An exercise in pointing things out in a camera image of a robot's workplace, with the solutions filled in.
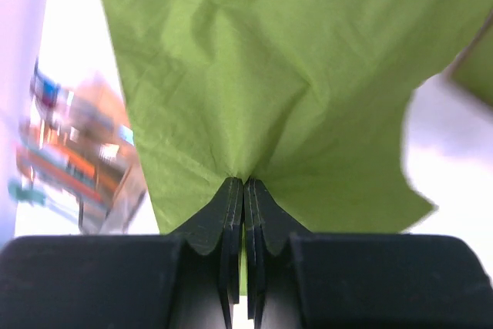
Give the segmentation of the green paper napkin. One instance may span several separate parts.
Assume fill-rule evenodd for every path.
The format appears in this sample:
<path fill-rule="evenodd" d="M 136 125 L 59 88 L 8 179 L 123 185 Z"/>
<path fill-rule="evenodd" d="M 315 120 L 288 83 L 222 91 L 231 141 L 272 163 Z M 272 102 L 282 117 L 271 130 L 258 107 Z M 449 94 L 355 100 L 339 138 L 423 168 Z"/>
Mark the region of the green paper napkin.
<path fill-rule="evenodd" d="M 102 0 L 158 228 L 229 176 L 313 231 L 400 232 L 434 210 L 401 165 L 414 90 L 492 0 Z"/>

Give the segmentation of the green napkin stack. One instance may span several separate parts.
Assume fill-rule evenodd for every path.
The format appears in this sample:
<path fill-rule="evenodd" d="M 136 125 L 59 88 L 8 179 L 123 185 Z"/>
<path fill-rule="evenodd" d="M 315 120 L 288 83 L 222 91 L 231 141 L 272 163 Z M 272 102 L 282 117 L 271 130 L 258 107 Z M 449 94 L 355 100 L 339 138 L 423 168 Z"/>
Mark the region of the green napkin stack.
<path fill-rule="evenodd" d="M 466 92 L 492 107 L 492 12 L 458 55 L 451 77 Z"/>

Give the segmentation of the clear cutlery organizer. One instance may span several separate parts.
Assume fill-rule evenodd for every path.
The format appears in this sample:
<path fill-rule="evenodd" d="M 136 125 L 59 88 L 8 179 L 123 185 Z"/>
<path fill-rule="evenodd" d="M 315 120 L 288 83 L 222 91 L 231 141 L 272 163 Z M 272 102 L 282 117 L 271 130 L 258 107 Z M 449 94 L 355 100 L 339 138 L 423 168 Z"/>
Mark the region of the clear cutlery organizer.
<path fill-rule="evenodd" d="M 18 125 L 9 196 L 59 213 L 83 234 L 125 233 L 148 193 L 122 97 L 95 76 L 63 86 L 34 68 L 34 118 Z"/>

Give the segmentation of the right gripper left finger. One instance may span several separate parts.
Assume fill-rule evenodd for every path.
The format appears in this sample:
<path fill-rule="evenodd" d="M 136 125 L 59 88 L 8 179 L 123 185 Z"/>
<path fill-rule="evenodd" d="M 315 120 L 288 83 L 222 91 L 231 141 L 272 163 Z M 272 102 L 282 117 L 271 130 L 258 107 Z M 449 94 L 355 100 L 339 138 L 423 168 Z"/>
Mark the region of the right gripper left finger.
<path fill-rule="evenodd" d="M 166 328 L 231 328 L 240 299 L 243 183 L 223 181 L 207 205 L 167 236 Z"/>

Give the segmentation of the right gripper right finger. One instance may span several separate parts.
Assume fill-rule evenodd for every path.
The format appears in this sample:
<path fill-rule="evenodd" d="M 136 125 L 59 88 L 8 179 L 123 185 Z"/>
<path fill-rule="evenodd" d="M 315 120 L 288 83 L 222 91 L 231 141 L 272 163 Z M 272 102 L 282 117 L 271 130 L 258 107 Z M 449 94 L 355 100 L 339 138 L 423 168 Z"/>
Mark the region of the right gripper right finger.
<path fill-rule="evenodd" d="M 248 318 L 255 328 L 301 328 L 290 235 L 310 231 L 283 210 L 265 184 L 244 187 Z"/>

